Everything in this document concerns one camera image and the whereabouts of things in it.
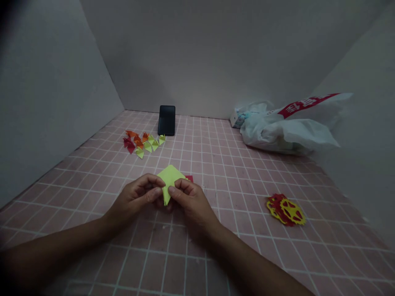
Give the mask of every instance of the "black phone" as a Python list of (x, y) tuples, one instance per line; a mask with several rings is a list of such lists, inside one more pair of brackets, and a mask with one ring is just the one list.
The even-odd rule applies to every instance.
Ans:
[(161, 105), (159, 109), (158, 135), (174, 136), (176, 129), (176, 107)]

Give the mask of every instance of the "yellow paper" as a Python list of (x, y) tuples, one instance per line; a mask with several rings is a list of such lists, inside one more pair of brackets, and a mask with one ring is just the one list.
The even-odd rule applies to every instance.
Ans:
[(159, 146), (162, 145), (165, 141), (166, 141), (166, 136), (160, 135), (159, 136)]
[(151, 144), (148, 141), (144, 142), (144, 148), (145, 148), (145, 150), (148, 150), (149, 152), (152, 152)]
[(184, 178), (185, 176), (181, 174), (181, 172), (176, 169), (174, 166), (169, 165), (167, 168), (165, 168), (163, 171), (161, 171), (158, 174), (158, 177), (162, 178), (162, 180), (165, 182), (166, 186), (163, 187), (163, 200), (164, 200), (164, 205), (167, 206), (170, 200), (170, 194), (169, 194), (169, 186), (174, 186), (174, 182), (177, 181), (180, 178)]
[(153, 138), (153, 136), (149, 135), (148, 142), (152, 145), (154, 141), (155, 141), (155, 139)]
[(157, 140), (154, 140), (153, 143), (152, 143), (152, 150), (155, 151), (158, 147), (159, 147), (158, 141), (157, 141)]
[(143, 159), (144, 150), (142, 150), (139, 146), (137, 146), (136, 154), (137, 154), (138, 157), (140, 157), (141, 159)]

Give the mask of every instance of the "right hand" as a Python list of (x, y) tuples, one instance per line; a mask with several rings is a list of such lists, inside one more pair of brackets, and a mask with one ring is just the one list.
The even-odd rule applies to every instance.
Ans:
[(203, 242), (222, 227), (202, 188), (186, 179), (178, 179), (168, 191), (184, 209), (186, 225), (192, 239)]

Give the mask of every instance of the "hand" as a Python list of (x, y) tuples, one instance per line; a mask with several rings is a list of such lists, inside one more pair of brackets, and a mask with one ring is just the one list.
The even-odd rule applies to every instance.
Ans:
[(170, 196), (184, 209), (188, 230), (195, 241), (204, 242), (223, 227), (199, 185), (178, 179), (169, 187)]
[(145, 174), (127, 184), (111, 208), (102, 217), (111, 231), (126, 227), (142, 208), (163, 195), (165, 182), (156, 175)]

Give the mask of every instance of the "left hand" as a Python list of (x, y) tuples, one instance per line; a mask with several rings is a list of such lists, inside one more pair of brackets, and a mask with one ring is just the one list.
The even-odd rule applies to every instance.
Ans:
[(139, 211), (163, 195), (165, 182), (156, 175), (145, 174), (127, 184), (111, 208), (102, 217), (112, 231), (128, 226)]

